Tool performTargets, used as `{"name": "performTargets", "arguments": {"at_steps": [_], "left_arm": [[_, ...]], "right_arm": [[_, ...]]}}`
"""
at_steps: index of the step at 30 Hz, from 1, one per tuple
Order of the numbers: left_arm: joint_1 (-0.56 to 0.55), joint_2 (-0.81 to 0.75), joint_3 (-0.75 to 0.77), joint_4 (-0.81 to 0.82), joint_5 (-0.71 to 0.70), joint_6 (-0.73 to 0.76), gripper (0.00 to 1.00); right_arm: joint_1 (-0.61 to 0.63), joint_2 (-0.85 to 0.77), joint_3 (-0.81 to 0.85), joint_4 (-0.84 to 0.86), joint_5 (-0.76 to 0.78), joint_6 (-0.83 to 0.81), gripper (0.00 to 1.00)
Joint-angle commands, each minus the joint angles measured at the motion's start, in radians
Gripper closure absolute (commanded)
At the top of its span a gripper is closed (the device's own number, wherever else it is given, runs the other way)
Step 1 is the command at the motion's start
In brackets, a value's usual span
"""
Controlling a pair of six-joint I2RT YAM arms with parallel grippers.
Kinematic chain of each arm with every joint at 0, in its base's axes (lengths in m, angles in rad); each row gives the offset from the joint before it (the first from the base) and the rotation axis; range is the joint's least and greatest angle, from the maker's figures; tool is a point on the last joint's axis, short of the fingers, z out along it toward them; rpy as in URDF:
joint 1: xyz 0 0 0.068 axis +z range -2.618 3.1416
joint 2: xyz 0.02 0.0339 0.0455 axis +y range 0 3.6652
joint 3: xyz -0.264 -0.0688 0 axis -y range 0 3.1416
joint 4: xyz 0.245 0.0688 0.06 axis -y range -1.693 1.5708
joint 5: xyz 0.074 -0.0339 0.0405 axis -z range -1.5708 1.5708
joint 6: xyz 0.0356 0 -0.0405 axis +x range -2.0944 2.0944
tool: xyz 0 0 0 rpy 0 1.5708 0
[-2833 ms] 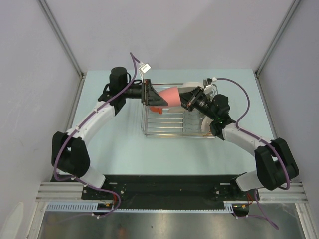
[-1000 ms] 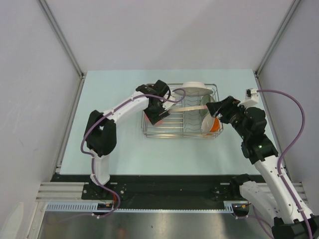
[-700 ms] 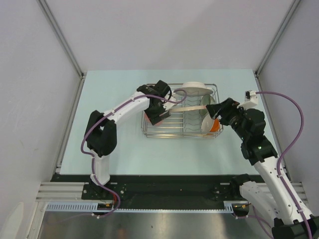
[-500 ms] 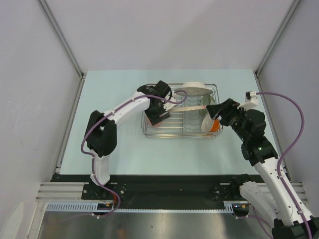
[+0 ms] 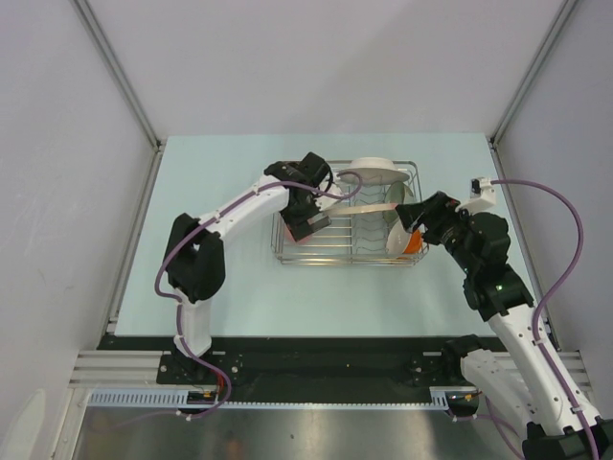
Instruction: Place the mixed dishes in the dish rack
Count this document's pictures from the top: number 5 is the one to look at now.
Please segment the pink plastic cup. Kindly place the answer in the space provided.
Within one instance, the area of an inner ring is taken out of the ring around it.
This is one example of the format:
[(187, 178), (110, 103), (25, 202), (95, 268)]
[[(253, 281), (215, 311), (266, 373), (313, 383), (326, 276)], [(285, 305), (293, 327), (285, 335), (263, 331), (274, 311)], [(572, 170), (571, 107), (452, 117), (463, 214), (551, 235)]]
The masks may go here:
[(302, 244), (311, 239), (312, 235), (313, 229), (310, 225), (299, 229), (292, 228), (288, 225), (284, 228), (284, 237), (292, 243)]

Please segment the green bowl brown rim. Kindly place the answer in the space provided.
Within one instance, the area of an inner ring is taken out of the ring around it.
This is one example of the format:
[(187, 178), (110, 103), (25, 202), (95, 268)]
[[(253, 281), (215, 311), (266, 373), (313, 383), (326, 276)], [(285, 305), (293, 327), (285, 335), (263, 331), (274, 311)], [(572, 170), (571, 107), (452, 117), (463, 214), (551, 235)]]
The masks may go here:
[[(384, 202), (387, 204), (413, 204), (416, 202), (416, 199), (410, 187), (404, 182), (398, 181), (388, 187)], [(383, 213), (383, 218), (388, 224), (394, 224), (398, 219), (398, 215), (397, 212), (392, 209), (385, 211)]]

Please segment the white and orange bowl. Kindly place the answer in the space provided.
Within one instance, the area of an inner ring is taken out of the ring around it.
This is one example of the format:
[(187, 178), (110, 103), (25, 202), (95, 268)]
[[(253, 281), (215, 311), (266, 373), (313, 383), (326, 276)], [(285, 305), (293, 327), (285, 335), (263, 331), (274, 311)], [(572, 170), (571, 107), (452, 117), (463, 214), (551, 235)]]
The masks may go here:
[(423, 238), (420, 229), (407, 232), (398, 219), (391, 227), (386, 242), (386, 253), (389, 256), (415, 255), (421, 252)]

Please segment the beige and pink floral plate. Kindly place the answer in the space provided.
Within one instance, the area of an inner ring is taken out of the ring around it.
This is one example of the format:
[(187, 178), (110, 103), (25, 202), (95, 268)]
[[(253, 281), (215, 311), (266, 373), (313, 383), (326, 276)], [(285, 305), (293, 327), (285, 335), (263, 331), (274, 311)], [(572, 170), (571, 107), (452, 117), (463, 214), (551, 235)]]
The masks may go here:
[(325, 210), (324, 214), (330, 217), (354, 216), (395, 211), (396, 207), (396, 203), (376, 203), (359, 206), (334, 206)]

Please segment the metal wire dish rack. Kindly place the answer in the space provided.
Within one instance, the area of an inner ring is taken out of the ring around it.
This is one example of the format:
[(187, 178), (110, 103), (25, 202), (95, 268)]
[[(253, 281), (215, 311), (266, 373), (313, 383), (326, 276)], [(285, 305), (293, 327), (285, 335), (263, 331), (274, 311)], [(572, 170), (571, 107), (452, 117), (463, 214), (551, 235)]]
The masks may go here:
[[(357, 184), (341, 181), (336, 173), (349, 166), (352, 160), (336, 160), (329, 164), (335, 173), (335, 184), (348, 195), (355, 191)], [(412, 161), (393, 161), (396, 166), (410, 174), (407, 184), (416, 202), (421, 201), (419, 170)], [(334, 206), (359, 206), (385, 203), (384, 198), (390, 185), (362, 186), (351, 198)], [(272, 252), (283, 264), (296, 265), (416, 265), (429, 250), (423, 241), (422, 250), (415, 255), (389, 256), (386, 242), (393, 224), (388, 224), (383, 213), (354, 216), (330, 217), (331, 224), (315, 233), (308, 241), (292, 243), (284, 237), (285, 224), (281, 216), (273, 220), (271, 239)]]

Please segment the large white grey-rimmed plate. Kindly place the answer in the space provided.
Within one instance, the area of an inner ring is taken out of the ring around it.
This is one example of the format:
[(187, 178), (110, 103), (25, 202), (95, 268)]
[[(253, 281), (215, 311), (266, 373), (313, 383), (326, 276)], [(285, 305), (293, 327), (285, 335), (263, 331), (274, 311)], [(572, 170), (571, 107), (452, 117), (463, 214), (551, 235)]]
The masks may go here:
[(336, 176), (348, 184), (357, 184), (358, 177), (361, 177), (364, 186), (392, 185), (395, 182), (407, 182), (410, 178), (410, 174), (401, 171), (392, 160), (381, 157), (354, 159)]

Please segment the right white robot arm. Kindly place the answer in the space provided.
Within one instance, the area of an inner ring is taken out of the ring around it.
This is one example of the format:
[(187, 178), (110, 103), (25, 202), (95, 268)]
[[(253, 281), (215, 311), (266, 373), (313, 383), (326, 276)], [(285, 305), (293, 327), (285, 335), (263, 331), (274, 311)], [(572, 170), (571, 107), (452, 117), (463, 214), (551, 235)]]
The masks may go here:
[(523, 459), (611, 458), (611, 421), (573, 380), (528, 288), (508, 262), (507, 221), (475, 213), (442, 192), (399, 204), (396, 211), (406, 231), (422, 229), (424, 241), (443, 246), (461, 268), (468, 305), (494, 331), (517, 370), (504, 369), (477, 336), (469, 335), (446, 346), (451, 355), (442, 360), (443, 376), (483, 392), (516, 433)]

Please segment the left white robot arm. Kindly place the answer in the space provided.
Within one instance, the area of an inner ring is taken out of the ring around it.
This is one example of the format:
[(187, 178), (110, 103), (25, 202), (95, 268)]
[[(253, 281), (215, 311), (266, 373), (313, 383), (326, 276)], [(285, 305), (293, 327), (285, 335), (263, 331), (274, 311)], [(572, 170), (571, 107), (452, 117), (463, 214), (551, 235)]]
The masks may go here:
[(211, 374), (212, 361), (205, 353), (212, 346), (212, 300), (226, 278), (230, 240), (278, 213), (293, 240), (303, 241), (330, 224), (318, 215), (337, 196), (330, 165), (310, 152), (298, 162), (269, 165), (250, 189), (212, 213), (174, 220), (154, 289), (177, 303), (173, 342), (183, 354), (177, 367), (183, 377), (199, 383)]

